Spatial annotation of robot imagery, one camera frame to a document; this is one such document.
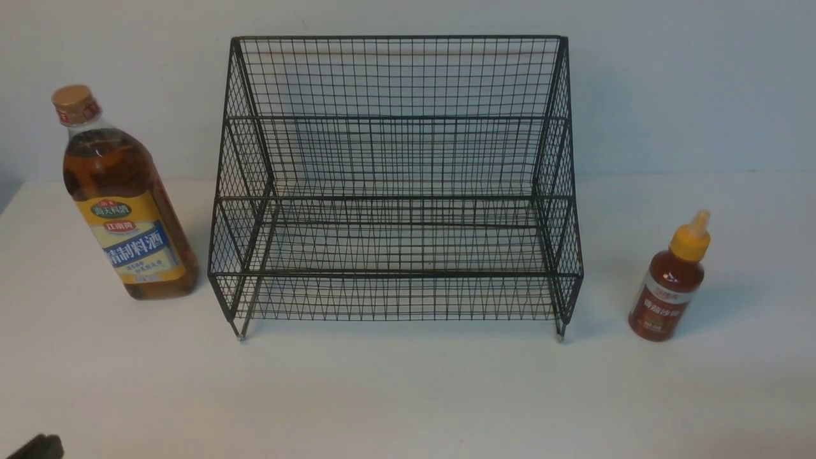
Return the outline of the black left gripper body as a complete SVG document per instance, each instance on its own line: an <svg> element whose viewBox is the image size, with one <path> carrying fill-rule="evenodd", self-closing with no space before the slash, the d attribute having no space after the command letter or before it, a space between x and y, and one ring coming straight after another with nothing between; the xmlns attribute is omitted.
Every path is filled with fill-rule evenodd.
<svg viewBox="0 0 816 459"><path fill-rule="evenodd" d="M61 458L64 458L64 447L58 435L36 435L8 456L8 459Z"/></svg>

